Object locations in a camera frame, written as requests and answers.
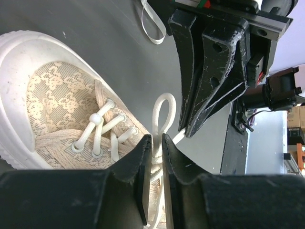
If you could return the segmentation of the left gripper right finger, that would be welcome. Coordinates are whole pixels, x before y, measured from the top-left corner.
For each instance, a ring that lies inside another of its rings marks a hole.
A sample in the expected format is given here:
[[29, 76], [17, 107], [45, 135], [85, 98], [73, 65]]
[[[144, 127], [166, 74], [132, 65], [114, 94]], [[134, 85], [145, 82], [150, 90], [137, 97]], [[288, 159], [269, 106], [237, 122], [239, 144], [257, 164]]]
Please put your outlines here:
[[169, 229], [302, 229], [305, 180], [293, 175], [221, 176], [162, 136]]

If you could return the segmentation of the white shoelace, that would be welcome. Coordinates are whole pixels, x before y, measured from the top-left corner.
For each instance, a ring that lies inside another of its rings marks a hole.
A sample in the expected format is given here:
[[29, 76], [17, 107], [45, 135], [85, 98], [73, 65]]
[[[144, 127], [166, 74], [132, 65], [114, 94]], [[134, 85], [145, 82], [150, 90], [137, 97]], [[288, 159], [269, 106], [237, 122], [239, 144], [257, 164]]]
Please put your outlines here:
[[[169, 112], [167, 119], [164, 125], [159, 128], [159, 114], [160, 109], [164, 101], [167, 101], [169, 104]], [[130, 127], [120, 136], [117, 136], [112, 129], [120, 122], [125, 122], [127, 116], [124, 113], [119, 113], [117, 117], [112, 119], [109, 123], [104, 123], [103, 115], [107, 111], [115, 107], [115, 103], [112, 99], [108, 99], [107, 102], [99, 109], [98, 112], [93, 113], [89, 118], [89, 124], [86, 126], [81, 137], [72, 143], [71, 150], [74, 153], [80, 153], [84, 150], [86, 141], [89, 139], [90, 134], [95, 130], [95, 136], [93, 141], [93, 150], [91, 155], [94, 158], [99, 158], [103, 155], [101, 149], [102, 134], [110, 131], [111, 132], [111, 161], [117, 162], [119, 160], [118, 146], [119, 143], [123, 143], [132, 135], [138, 134], [138, 129], [135, 127]], [[155, 102], [153, 113], [152, 113], [152, 172], [150, 178], [150, 184], [153, 184], [155, 181], [159, 181], [159, 193], [152, 200], [153, 206], [155, 207], [153, 214], [152, 222], [148, 222], [144, 228], [145, 229], [156, 229], [162, 214], [163, 209], [165, 208], [165, 198], [164, 198], [164, 181], [163, 181], [163, 151], [162, 151], [162, 135], [165, 134], [169, 128], [172, 126], [176, 114], [176, 100], [171, 93], [161, 94]]]

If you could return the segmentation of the beige lace sneaker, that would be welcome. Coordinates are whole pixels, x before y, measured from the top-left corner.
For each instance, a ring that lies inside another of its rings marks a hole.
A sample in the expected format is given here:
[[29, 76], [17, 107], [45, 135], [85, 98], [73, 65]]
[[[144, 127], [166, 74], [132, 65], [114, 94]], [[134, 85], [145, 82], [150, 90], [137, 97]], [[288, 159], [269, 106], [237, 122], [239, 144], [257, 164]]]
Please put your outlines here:
[[[82, 152], [71, 150], [90, 116], [109, 98], [115, 107], [103, 115], [103, 124], [124, 113], [127, 120], [112, 131], [120, 136], [130, 127], [138, 129], [138, 134], [119, 143], [120, 160], [151, 134], [113, 89], [72, 49], [49, 35], [36, 31], [1, 35], [0, 155], [13, 171], [105, 170], [115, 164], [110, 131], [102, 134], [99, 158], [92, 156], [95, 130]], [[153, 220], [152, 200], [159, 190], [159, 181], [150, 184], [147, 223]]]

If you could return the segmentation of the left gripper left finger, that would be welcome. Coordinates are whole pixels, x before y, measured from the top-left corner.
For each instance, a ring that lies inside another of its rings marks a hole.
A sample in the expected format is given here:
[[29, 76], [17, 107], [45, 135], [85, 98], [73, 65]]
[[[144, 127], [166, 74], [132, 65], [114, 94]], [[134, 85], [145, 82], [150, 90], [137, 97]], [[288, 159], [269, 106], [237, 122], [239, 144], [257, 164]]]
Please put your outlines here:
[[152, 137], [105, 170], [15, 170], [0, 176], [3, 229], [141, 229]]

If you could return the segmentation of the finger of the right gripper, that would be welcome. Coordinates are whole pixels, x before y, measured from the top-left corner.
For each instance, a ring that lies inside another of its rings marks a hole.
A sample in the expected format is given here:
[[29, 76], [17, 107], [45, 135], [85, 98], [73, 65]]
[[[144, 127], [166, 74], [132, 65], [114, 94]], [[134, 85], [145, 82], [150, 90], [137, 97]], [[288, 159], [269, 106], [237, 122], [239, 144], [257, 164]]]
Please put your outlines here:
[[247, 89], [250, 60], [249, 22], [214, 19], [201, 33], [203, 70], [196, 86], [185, 135], [193, 137], [203, 124]]
[[169, 25], [174, 37], [181, 73], [182, 104], [178, 127], [181, 131], [187, 128], [190, 121], [195, 95], [197, 16], [191, 12], [176, 9], [169, 19]]

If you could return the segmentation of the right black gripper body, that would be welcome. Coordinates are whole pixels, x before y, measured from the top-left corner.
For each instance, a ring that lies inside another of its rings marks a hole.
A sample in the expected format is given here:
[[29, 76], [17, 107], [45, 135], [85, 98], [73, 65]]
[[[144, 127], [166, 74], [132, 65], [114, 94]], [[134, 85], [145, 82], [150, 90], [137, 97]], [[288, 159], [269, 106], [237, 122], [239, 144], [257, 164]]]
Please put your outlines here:
[[[269, 9], [264, 11], [263, 5], [268, 5]], [[263, 5], [255, 0], [168, 0], [166, 2], [164, 20], [172, 36], [169, 19], [176, 9], [197, 16], [195, 86], [198, 85], [203, 70], [201, 33], [214, 19], [232, 21], [234, 17], [240, 17], [249, 22], [250, 60], [246, 65], [247, 85], [256, 86], [264, 79], [274, 61], [277, 42], [292, 23], [288, 15], [293, 8], [293, 2], [265, 0]]]

